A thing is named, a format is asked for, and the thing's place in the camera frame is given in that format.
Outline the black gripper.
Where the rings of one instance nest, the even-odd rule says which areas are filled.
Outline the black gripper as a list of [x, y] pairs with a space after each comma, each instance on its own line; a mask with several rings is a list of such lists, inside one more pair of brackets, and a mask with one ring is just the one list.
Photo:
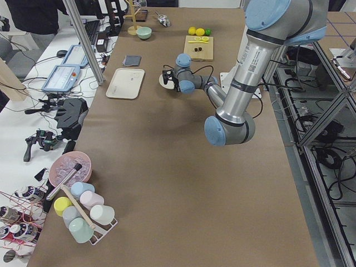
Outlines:
[[163, 70], [162, 71], [162, 87], [168, 90], [175, 90], [179, 92], [179, 82], [174, 76], [173, 70]]

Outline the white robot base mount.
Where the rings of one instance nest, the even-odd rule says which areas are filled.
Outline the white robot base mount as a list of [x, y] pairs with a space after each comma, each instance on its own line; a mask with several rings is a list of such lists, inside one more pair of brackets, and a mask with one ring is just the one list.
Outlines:
[[[221, 86], [222, 90], [225, 93], [228, 93], [232, 78], [229, 77], [228, 72], [220, 72], [219, 77], [220, 77], [220, 86]], [[253, 98], [258, 98], [258, 97], [260, 97], [260, 98], [262, 97], [261, 90], [259, 87], [255, 90], [255, 92], [253, 94]]]

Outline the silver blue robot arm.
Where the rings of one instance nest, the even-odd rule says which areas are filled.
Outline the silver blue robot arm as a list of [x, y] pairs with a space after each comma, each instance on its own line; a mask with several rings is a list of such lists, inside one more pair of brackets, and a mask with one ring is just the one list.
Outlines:
[[163, 71], [164, 84], [172, 81], [182, 93], [204, 90], [216, 106], [205, 120], [204, 131], [214, 146], [251, 140], [255, 123], [246, 109], [274, 51], [283, 45], [304, 45], [322, 39], [327, 27], [328, 1], [249, 1], [245, 8], [247, 45], [228, 92], [211, 76], [191, 72], [191, 57], [182, 53], [174, 68]]

